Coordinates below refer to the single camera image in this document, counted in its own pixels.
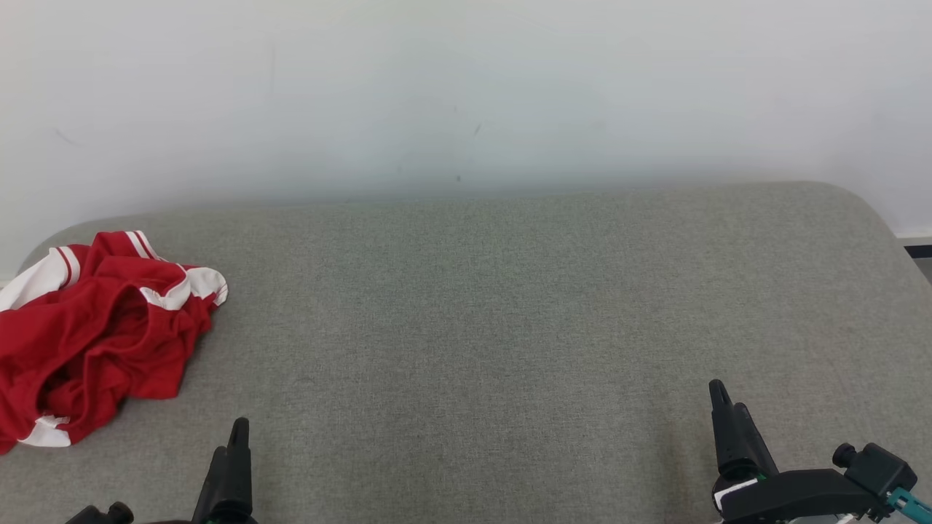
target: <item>red and white shirt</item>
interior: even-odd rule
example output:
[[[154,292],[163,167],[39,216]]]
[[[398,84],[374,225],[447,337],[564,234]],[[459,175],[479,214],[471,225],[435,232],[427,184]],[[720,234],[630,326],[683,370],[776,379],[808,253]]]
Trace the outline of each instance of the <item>red and white shirt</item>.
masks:
[[[223,275],[166,261],[142,231],[49,249],[0,291],[0,454],[70,446],[127,396],[176,396],[225,300]]]

